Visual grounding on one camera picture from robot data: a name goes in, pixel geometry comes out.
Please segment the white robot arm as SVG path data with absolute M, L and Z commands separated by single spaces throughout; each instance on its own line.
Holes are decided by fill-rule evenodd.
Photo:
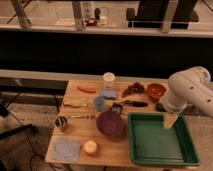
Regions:
M 160 98 L 165 112 L 163 126 L 171 128 L 179 113 L 188 103 L 193 104 L 213 118 L 213 90 L 211 75 L 204 67 L 192 67 L 172 74 L 168 79 L 168 91 Z

